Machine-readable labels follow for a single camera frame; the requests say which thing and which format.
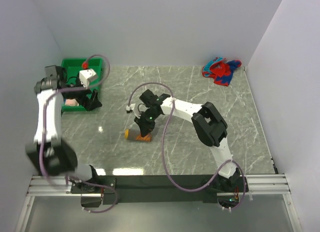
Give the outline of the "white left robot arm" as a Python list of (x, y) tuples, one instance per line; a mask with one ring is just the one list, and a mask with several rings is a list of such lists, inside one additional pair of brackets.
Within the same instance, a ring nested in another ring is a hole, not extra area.
[(101, 181), (91, 165), (80, 164), (73, 148), (62, 137), (62, 106), (66, 100), (75, 100), (87, 111), (102, 106), (97, 89), (90, 90), (97, 73), (82, 68), (75, 84), (67, 83), (67, 71), (60, 66), (47, 66), (46, 77), (34, 87), (38, 102), (38, 122), (33, 142), (25, 146), (27, 157), (46, 179), (65, 175), (82, 183), (90, 193), (98, 191)]

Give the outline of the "orange and grey towel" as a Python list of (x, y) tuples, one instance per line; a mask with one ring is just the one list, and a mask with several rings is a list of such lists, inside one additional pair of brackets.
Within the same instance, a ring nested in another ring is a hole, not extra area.
[(139, 141), (139, 142), (151, 142), (152, 141), (152, 135), (148, 134), (145, 137), (141, 136), (141, 133), (139, 130), (135, 129), (126, 129), (124, 132), (124, 138), (126, 140), (130, 141)]

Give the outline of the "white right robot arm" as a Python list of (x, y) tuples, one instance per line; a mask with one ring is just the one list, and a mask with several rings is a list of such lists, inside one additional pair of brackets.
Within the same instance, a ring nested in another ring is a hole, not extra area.
[(167, 115), (168, 118), (177, 117), (190, 122), (200, 142), (211, 150), (218, 169), (208, 182), (194, 188), (194, 192), (210, 185), (225, 191), (232, 191), (237, 186), (240, 169), (229, 149), (228, 125), (213, 103), (194, 104), (169, 94), (157, 96), (151, 90), (144, 91), (140, 100), (147, 108), (145, 111), (140, 111), (137, 104), (127, 105), (126, 111), (134, 113), (134, 121), (139, 126), (141, 137), (146, 137), (153, 131), (160, 115)]

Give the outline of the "red and blue towel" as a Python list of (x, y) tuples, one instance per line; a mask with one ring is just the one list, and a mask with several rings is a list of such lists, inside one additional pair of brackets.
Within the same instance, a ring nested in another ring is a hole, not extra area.
[(205, 78), (212, 78), (213, 83), (228, 87), (236, 69), (242, 66), (240, 60), (230, 60), (215, 57), (202, 67), (201, 74)]

